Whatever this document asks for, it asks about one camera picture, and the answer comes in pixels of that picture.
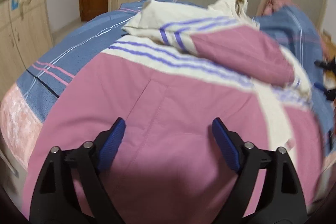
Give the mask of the pink pillow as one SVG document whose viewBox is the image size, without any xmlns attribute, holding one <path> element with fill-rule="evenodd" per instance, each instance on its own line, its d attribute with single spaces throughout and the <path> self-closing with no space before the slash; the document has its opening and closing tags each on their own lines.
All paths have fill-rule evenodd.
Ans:
<svg viewBox="0 0 336 224">
<path fill-rule="evenodd" d="M 264 6 L 264 9 L 262 10 L 262 15 L 269 16 L 286 6 L 295 6 L 295 3 L 293 3 L 291 0 L 268 0 Z"/>
</svg>

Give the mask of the cream and pink hooded jacket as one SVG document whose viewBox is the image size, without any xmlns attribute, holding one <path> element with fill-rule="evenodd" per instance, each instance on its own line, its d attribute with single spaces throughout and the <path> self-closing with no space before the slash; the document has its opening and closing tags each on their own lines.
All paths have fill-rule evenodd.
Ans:
<svg viewBox="0 0 336 224">
<path fill-rule="evenodd" d="M 53 146 L 78 148 L 117 118 L 126 130 L 102 182 L 126 223 L 210 223 L 235 182 L 211 135 L 220 118 L 259 148 L 283 146 L 307 205 L 322 171 L 322 122 L 311 108 L 308 18 L 285 6 L 249 19 L 237 0 L 209 8 L 149 0 L 125 35 L 77 73 L 56 101 L 29 160 L 23 212 Z"/>
</svg>

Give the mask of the pink fluffy blanket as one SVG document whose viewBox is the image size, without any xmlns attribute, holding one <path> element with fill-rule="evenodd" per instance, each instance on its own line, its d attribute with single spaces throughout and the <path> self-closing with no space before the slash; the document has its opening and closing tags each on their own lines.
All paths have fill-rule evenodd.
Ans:
<svg viewBox="0 0 336 224">
<path fill-rule="evenodd" d="M 24 169 L 28 169 L 42 125 L 17 84 L 13 84 L 1 101 L 1 132 L 7 147 Z"/>
</svg>

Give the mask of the light wood side cabinet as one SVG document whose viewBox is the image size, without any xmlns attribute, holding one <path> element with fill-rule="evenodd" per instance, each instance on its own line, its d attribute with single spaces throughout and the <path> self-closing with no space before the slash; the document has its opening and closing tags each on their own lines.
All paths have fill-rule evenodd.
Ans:
<svg viewBox="0 0 336 224">
<path fill-rule="evenodd" d="M 1 98 L 53 46 L 46 0 L 1 1 Z"/>
</svg>

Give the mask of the wooden slatted headboard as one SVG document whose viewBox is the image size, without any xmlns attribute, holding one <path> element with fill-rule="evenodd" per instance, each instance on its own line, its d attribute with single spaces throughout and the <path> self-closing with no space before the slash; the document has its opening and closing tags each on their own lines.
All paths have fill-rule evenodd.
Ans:
<svg viewBox="0 0 336 224">
<path fill-rule="evenodd" d="M 320 33 L 321 45 L 322 45 L 322 60 L 320 63 L 330 63 L 335 59 L 335 41 L 330 33 L 326 30 Z M 326 89 L 335 89 L 335 74 L 331 70 L 327 70 L 325 67 L 321 67 L 323 70 L 323 83 Z"/>
</svg>

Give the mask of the blue plaid bed quilt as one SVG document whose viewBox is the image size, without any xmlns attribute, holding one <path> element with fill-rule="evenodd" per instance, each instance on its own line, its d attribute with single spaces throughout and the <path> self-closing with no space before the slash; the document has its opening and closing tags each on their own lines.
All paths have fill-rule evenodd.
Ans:
<svg viewBox="0 0 336 224">
<path fill-rule="evenodd" d="M 333 109 L 314 89 L 319 36 L 286 6 L 249 18 L 245 0 L 207 8 L 147 0 L 74 31 L 17 80 L 49 140 L 68 143 L 116 117 L 133 139 L 177 144 L 206 136 L 215 117 L 264 148 L 291 156 L 335 151 Z"/>
</svg>

